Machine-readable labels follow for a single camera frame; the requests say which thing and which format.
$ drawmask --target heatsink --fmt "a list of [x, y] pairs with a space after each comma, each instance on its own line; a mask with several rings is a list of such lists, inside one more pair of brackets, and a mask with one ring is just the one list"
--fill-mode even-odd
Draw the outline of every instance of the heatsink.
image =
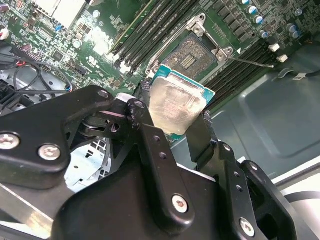
[[32, 0], [41, 12], [69, 29], [84, 9], [85, 0]]

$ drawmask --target chip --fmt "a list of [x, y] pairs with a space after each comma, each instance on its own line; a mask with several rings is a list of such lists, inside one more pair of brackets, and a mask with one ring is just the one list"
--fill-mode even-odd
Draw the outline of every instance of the chip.
[[29, 20], [28, 20], [28, 24], [31, 26], [36, 25], [36, 22], [37, 22], [37, 20], [33, 17], [29, 18]]
[[190, 33], [162, 64], [196, 80], [203, 71], [217, 62], [211, 52], [214, 49], [214, 46], [207, 43], [205, 36], [200, 40], [194, 33]]
[[60, 62], [64, 58], [64, 56], [59, 51], [55, 51], [52, 57], [57, 62]]
[[87, 28], [85, 31], [84, 31], [86, 34], [89, 34], [91, 32], [91, 28]]

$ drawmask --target integrated circuit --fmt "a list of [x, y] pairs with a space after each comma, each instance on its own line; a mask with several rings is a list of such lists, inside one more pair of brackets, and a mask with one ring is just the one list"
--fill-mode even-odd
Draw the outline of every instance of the integrated circuit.
[[216, 62], [216, 57], [206, 45], [190, 33], [162, 64], [195, 80]]
[[64, 56], [63, 56], [63, 54], [61, 52], [55, 51], [55, 53], [53, 54], [52, 58], [54, 60], [60, 62], [64, 58]]

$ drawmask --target black plastic bracket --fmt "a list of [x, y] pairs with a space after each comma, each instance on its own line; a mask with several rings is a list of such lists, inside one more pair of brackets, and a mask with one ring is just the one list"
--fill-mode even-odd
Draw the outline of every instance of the black plastic bracket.
[[[129, 100], [127, 116], [137, 140], [153, 218], [168, 234], [181, 234], [193, 224], [195, 210], [166, 136], [161, 129], [154, 127], [143, 102]], [[186, 203], [178, 203], [187, 204], [185, 212], [174, 207], [174, 196], [185, 200]]]
[[[233, 239], [266, 240], [257, 225], [251, 203], [246, 175], [236, 164], [235, 154], [224, 142], [217, 142], [213, 149], [212, 159], [201, 169], [201, 172], [212, 176], [219, 184], [220, 229], [225, 237]], [[252, 236], [244, 231], [241, 221], [250, 223], [248, 228]]]
[[[108, 110], [114, 98], [103, 88], [89, 86], [0, 118], [0, 134], [13, 134], [19, 144], [0, 149], [0, 182], [33, 189], [56, 186], [69, 166], [70, 147], [82, 120]], [[39, 149], [54, 145], [56, 160], [44, 160]]]

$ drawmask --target metal bracket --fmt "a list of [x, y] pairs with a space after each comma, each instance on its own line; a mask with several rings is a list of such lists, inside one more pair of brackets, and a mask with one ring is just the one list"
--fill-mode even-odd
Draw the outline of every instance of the metal bracket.
[[15, 136], [18, 143], [0, 149], [0, 181], [33, 189], [59, 184], [82, 120], [113, 101], [103, 88], [89, 86], [1, 117], [0, 134]]
[[145, 73], [148, 75], [149, 78], [153, 78], [155, 74], [155, 68], [159, 67], [158, 58], [165, 52], [168, 46], [173, 43], [185, 30], [192, 31], [196, 34], [197, 37], [201, 38], [206, 35], [210, 41], [216, 46], [215, 50], [212, 50], [212, 53], [215, 54], [217, 60], [219, 62], [225, 61], [230, 57], [233, 53], [232, 47], [227, 47], [226, 49], [232, 49], [232, 51], [226, 52], [225, 49], [222, 49], [217, 41], [210, 35], [210, 33], [205, 29], [204, 24], [206, 21], [206, 14], [201, 13], [191, 20], [189, 20], [186, 24], [181, 26], [175, 34], [169, 38], [166, 43], [159, 49], [159, 51], [151, 58], [149, 64], [145, 70]]

